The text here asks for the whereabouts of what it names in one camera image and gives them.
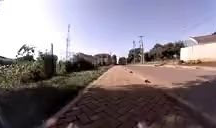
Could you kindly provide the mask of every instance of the white building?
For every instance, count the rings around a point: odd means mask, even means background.
[[[216,35],[191,37],[186,44],[188,47],[180,50],[181,60],[216,61]]]

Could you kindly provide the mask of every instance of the grass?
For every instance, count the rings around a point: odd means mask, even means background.
[[[0,88],[2,113],[12,128],[39,126],[108,68],[61,74],[19,88]]]

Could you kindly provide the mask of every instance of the brick sidewalk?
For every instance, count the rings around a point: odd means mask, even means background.
[[[110,69],[48,128],[191,128],[199,126],[162,92],[124,67]]]

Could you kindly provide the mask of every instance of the blue sky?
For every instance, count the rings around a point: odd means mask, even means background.
[[[67,26],[72,52],[127,56],[132,41],[144,48],[216,30],[216,0],[4,0],[0,55],[14,58],[22,44],[64,57]]]

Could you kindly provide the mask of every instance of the white wall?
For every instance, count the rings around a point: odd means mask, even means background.
[[[201,61],[216,61],[216,43],[181,48],[180,59],[184,61],[198,59]]]

